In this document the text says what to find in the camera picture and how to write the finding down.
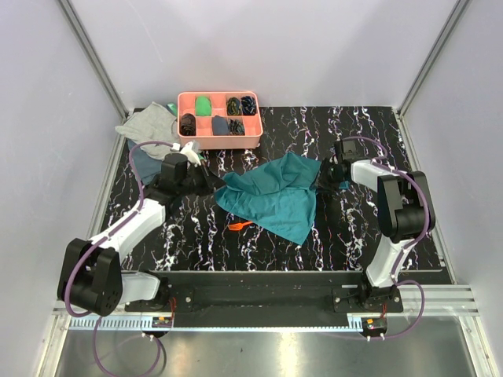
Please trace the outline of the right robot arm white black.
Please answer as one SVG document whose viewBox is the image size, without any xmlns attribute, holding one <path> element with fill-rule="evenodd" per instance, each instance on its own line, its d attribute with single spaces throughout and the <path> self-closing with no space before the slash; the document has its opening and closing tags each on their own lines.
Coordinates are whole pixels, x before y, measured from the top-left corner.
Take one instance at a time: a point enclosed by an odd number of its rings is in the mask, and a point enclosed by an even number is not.
<svg viewBox="0 0 503 377">
<path fill-rule="evenodd" d="M 325 158 L 316 186 L 335 192 L 344 183 L 363 185 L 377 194 L 377 219 L 381 238 L 376 253 L 362 274 L 356 292 L 350 295 L 366 311 L 382 309 L 398 296 L 398 275 L 413 247 L 435 227 L 435 210 L 428 180 L 421 171 L 403 172 L 383 165 L 387 151 L 375 158 L 357 151 L 357 137 L 334 143 L 335 153 Z"/>
</svg>

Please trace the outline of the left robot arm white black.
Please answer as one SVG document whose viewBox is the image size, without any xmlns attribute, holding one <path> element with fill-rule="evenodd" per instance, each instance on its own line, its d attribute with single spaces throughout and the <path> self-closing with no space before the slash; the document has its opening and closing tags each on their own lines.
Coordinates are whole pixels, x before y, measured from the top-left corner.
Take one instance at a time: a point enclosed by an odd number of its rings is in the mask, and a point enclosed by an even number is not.
<svg viewBox="0 0 503 377">
<path fill-rule="evenodd" d="M 68 244 L 57 288 L 67 311 L 74 317 L 106 317 L 117 306 L 134 302 L 164 309 L 170 300 L 167 280 L 153 272 L 127 272 L 122 262 L 180 209 L 185 197 L 212 195 L 225 184 L 205 163 L 182 153 L 166 156 L 129 212 L 91 239 L 75 238 Z"/>
</svg>

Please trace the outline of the orange plastic fork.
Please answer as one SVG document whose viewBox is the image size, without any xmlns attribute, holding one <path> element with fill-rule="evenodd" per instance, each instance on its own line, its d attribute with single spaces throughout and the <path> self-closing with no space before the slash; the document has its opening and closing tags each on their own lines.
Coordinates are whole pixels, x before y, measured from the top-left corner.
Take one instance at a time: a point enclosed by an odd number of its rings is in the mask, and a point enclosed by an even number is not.
<svg viewBox="0 0 503 377">
<path fill-rule="evenodd" d="M 228 230 L 233 232 L 239 232 L 244 229 L 246 226 L 251 225 L 252 221 L 239 222 L 228 225 Z"/>
</svg>

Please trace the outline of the teal cloth napkin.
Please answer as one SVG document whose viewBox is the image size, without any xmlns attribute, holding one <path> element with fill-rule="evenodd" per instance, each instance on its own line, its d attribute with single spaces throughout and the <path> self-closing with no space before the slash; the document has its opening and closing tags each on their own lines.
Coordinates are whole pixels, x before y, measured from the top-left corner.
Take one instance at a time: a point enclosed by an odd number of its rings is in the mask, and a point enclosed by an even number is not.
<svg viewBox="0 0 503 377">
<path fill-rule="evenodd" d="M 244 174 L 226 174 L 215 200 L 223 210 L 301 245 L 314 224 L 320 167 L 318 160 L 289 152 Z"/>
</svg>

